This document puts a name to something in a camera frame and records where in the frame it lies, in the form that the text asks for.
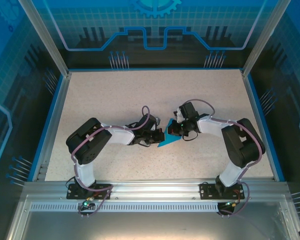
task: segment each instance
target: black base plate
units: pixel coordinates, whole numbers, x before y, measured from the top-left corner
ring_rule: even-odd
[[[111,184],[96,184],[94,185],[94,189],[103,189],[110,187]],[[95,200],[103,200],[107,194],[107,191],[101,191],[94,197]],[[106,199],[110,199],[111,193],[106,197]],[[78,186],[78,184],[69,184],[68,192],[66,193],[66,199],[82,199],[85,200],[87,197],[90,197],[87,193],[83,194],[82,188]]]
[[[244,189],[241,184],[235,184],[233,186],[227,187],[226,192],[219,195],[214,183],[202,183],[199,184],[199,193],[201,200],[237,200],[238,195],[234,190],[239,190],[240,199],[245,199]]]

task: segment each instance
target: blue triangular object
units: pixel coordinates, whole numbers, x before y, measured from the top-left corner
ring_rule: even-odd
[[[174,136],[174,135],[168,134],[168,126],[172,123],[173,120],[174,119],[171,118],[170,121],[169,121],[169,123],[168,123],[168,125],[166,126],[166,128],[164,130],[165,140],[159,143],[158,148],[162,147],[164,145],[173,143],[175,141],[178,141],[178,140],[180,140],[182,138],[181,136]]]

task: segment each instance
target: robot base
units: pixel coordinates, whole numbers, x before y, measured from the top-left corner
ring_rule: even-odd
[[[241,184],[235,184],[233,186],[227,187],[221,196],[216,189],[215,183],[210,184],[204,182],[202,184],[199,184],[201,200],[237,200],[238,194],[235,192],[235,190],[239,191],[241,200],[245,199],[244,189]]]
[[[93,189],[103,189],[110,187],[111,184],[94,184],[93,186],[90,186]],[[95,200],[103,200],[107,194],[107,191],[88,191],[77,183],[69,184],[68,191],[66,194],[66,199],[75,199],[75,200],[85,200],[89,197],[94,197]]]

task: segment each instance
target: vented metal strip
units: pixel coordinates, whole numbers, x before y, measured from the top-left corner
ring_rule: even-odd
[[[78,202],[35,202],[31,205],[31,212],[77,212]],[[180,213],[180,212],[218,212],[216,202],[106,202],[100,212],[152,212],[152,213]]]

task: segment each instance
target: speckled white tabletop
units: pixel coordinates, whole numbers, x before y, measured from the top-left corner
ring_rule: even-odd
[[[161,119],[165,129],[173,111],[188,99],[204,99],[215,117],[248,118],[258,129],[239,70],[149,70],[75,72],[67,91],[46,181],[65,181],[74,175],[66,139],[89,118],[123,126],[142,117],[141,108]],[[210,113],[193,103],[199,114]],[[154,180],[215,178],[229,161],[223,139],[200,134],[191,142],[179,140],[163,147],[108,144],[94,160],[97,180]],[[272,177],[264,154],[245,177]]]

